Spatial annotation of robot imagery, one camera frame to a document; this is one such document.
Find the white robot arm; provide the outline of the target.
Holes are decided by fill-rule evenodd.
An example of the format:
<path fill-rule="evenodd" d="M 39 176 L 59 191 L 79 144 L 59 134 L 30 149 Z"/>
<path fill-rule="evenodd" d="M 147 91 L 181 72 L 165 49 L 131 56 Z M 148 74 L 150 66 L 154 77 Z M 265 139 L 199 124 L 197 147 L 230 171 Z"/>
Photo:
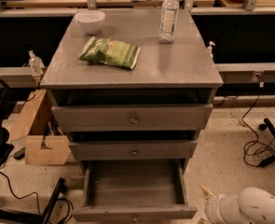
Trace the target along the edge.
<path fill-rule="evenodd" d="M 259 188 L 238 195 L 215 194 L 201 186 L 206 199 L 198 224 L 275 224 L 275 196 Z"/>

